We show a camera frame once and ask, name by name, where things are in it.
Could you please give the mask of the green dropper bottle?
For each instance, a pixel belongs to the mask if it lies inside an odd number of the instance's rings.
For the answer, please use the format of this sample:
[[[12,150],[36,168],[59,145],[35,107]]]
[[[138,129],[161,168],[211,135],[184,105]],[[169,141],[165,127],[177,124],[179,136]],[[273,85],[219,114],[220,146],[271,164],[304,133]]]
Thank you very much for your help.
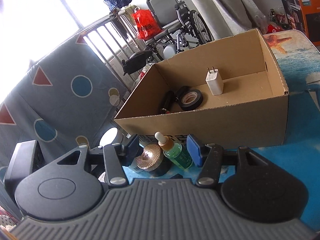
[[[155,138],[164,155],[177,167],[186,170],[192,166],[193,160],[190,154],[178,141],[172,140],[161,132],[156,132]]]

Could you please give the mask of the black electrical tape roll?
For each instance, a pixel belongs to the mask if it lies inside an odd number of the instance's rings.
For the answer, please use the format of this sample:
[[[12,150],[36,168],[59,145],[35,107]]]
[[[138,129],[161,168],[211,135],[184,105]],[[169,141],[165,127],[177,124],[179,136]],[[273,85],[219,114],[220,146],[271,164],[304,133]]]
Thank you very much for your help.
[[[193,111],[203,102],[203,95],[198,89],[183,86],[176,92],[176,101],[183,111]]]

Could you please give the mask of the black cylindrical tube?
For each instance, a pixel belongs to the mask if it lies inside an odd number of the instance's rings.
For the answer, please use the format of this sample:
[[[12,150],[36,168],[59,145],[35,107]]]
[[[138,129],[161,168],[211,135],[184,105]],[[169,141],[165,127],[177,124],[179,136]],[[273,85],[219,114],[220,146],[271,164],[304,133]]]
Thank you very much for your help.
[[[176,101],[175,93],[172,90],[166,92],[160,104],[160,108],[159,108],[160,113],[161,114],[170,113],[170,110],[173,104],[175,103],[175,101]]]

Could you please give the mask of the white usb wall charger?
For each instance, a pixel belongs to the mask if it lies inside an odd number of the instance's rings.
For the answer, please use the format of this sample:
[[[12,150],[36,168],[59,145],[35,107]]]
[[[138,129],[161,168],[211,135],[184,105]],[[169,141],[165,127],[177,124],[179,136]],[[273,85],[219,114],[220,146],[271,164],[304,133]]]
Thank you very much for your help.
[[[221,95],[223,93],[223,80],[218,69],[207,68],[206,83],[212,95]]]

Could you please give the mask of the white cylindrical container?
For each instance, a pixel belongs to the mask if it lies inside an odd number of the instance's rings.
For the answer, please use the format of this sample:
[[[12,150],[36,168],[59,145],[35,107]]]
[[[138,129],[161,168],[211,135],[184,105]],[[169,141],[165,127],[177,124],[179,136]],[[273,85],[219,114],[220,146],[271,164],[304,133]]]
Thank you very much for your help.
[[[123,133],[116,127],[112,127],[101,137],[99,146],[104,147],[106,145],[119,145],[123,142],[123,140]]]

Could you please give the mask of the rose gold lid jar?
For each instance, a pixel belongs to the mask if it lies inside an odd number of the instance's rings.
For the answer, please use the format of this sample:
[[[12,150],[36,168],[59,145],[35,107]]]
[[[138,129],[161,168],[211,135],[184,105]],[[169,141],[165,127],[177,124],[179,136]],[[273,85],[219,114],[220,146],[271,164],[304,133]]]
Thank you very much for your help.
[[[143,153],[137,157],[136,163],[141,170],[154,177],[163,176],[171,169],[171,161],[157,144],[146,145],[143,148]]]

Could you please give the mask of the brown cardboard box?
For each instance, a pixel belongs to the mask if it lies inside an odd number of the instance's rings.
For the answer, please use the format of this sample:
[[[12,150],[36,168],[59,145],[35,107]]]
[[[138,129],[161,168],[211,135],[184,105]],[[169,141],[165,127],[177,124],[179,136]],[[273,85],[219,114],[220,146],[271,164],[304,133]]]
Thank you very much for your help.
[[[223,93],[212,95],[207,68],[218,69]],[[166,92],[198,89],[203,102],[193,111],[175,103],[161,114]],[[127,133],[154,140],[156,132],[184,141],[189,134],[224,148],[281,145],[285,139],[289,89],[260,31],[213,41],[154,64],[144,75],[115,122]]]

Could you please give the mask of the blue patterned fabric sofa cover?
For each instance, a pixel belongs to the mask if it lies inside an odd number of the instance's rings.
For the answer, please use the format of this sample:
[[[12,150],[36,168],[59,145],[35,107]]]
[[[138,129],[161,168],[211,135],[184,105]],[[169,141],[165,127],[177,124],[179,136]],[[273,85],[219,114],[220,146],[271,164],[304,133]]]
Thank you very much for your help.
[[[19,142],[36,140],[47,163],[99,145],[127,88],[81,35],[31,67],[1,104],[1,166]]]

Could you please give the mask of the black wheelchair footrest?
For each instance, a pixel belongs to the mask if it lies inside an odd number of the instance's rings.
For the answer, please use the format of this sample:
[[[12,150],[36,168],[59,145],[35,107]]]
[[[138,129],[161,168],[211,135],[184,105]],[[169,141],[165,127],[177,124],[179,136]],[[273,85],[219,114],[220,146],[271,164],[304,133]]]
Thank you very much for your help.
[[[141,70],[145,67],[147,59],[152,57],[151,50],[143,50],[134,53],[127,61],[122,60],[121,65],[123,67],[123,75],[131,75],[138,70]]]

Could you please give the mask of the metal balcony railing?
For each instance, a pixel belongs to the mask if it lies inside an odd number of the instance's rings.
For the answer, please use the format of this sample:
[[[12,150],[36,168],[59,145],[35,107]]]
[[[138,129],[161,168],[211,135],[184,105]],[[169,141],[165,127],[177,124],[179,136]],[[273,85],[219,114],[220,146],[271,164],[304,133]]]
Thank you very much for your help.
[[[80,38],[130,91],[140,71],[124,74],[121,62],[143,50],[145,45],[138,40],[136,28],[125,15],[125,10],[117,9],[83,28]]]

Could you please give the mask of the red plastic bag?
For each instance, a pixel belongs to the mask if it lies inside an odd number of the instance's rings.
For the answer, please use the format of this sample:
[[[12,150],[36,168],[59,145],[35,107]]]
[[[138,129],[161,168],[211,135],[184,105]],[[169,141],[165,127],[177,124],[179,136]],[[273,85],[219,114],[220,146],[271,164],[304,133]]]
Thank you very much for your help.
[[[132,17],[137,26],[138,38],[146,41],[161,32],[161,28],[149,9],[145,10],[136,8],[132,14]]]

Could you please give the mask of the grey wheelchair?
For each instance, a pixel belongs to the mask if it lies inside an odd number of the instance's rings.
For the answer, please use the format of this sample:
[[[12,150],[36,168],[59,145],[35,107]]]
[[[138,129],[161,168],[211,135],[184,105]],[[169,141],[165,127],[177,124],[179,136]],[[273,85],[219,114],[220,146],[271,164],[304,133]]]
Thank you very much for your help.
[[[203,17],[197,10],[190,10],[184,0],[147,0],[146,4],[161,30],[145,42],[146,50],[159,59],[212,42]]]

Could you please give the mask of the grey curtain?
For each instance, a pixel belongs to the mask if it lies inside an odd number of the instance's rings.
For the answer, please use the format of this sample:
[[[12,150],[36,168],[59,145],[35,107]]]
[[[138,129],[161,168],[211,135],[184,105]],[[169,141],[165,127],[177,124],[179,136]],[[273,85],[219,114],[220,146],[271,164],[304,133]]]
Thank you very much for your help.
[[[253,0],[191,0],[215,40],[260,26],[261,11]]]

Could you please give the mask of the orange philips box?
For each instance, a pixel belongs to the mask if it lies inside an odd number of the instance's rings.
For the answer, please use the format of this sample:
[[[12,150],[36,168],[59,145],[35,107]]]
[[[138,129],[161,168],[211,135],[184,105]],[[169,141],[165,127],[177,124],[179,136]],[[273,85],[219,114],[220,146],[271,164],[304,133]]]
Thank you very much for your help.
[[[281,0],[293,29],[303,32],[319,46],[319,0]]]

